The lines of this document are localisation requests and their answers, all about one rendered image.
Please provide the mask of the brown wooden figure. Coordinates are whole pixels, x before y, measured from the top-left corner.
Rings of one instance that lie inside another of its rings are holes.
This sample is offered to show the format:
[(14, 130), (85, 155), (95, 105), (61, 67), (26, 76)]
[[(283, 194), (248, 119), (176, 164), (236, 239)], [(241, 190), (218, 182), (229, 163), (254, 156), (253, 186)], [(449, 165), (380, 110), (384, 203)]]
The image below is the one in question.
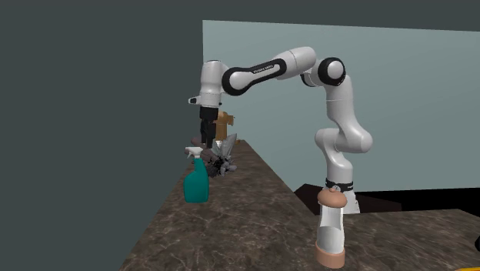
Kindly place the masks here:
[(217, 119), (214, 121), (216, 125), (215, 140), (222, 141), (228, 137), (227, 126), (234, 125), (235, 117), (227, 112), (219, 111)]

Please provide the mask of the grey-brown log-shaped object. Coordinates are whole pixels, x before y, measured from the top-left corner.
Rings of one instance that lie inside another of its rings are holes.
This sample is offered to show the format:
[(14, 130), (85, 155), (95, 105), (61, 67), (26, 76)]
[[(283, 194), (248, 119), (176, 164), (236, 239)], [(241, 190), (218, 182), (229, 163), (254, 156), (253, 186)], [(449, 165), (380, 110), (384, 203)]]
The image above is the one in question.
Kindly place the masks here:
[(204, 143), (202, 143), (201, 139), (199, 138), (192, 138), (191, 144), (195, 147), (201, 147), (203, 151), (201, 152), (201, 158), (204, 162), (214, 162), (217, 159), (217, 156), (206, 147)]

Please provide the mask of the grey spiky plant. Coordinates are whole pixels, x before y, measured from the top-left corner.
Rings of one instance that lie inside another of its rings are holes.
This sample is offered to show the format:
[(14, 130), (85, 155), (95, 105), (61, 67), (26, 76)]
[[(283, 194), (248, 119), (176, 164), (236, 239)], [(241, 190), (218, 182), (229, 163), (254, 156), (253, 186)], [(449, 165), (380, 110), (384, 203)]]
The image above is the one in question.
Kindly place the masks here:
[(233, 164), (232, 149), (237, 140), (237, 134), (231, 134), (222, 141), (214, 141), (211, 151), (217, 157), (207, 163), (206, 169), (208, 176), (215, 178), (216, 176), (224, 176), (227, 172), (234, 172), (237, 166)]

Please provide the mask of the teal spray bottle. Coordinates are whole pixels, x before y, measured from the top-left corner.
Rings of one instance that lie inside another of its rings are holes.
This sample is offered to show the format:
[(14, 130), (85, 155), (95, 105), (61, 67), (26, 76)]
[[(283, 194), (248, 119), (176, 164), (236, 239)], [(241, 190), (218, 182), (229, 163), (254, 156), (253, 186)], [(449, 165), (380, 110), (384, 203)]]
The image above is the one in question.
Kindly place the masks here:
[(183, 182), (183, 192), (186, 202), (204, 203), (208, 201), (209, 196), (209, 178), (205, 164), (201, 158), (203, 148), (189, 146), (185, 150), (188, 152), (188, 158), (194, 156), (194, 170), (190, 172)]

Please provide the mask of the clear grinder with tan cap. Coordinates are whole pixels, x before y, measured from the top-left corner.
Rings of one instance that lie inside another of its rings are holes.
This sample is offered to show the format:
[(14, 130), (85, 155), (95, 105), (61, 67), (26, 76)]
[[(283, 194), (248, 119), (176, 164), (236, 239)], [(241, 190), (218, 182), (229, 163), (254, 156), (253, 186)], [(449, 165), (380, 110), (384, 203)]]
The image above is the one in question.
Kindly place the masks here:
[(345, 265), (344, 207), (347, 199), (336, 189), (323, 189), (317, 195), (320, 206), (315, 258), (323, 266), (339, 269)]

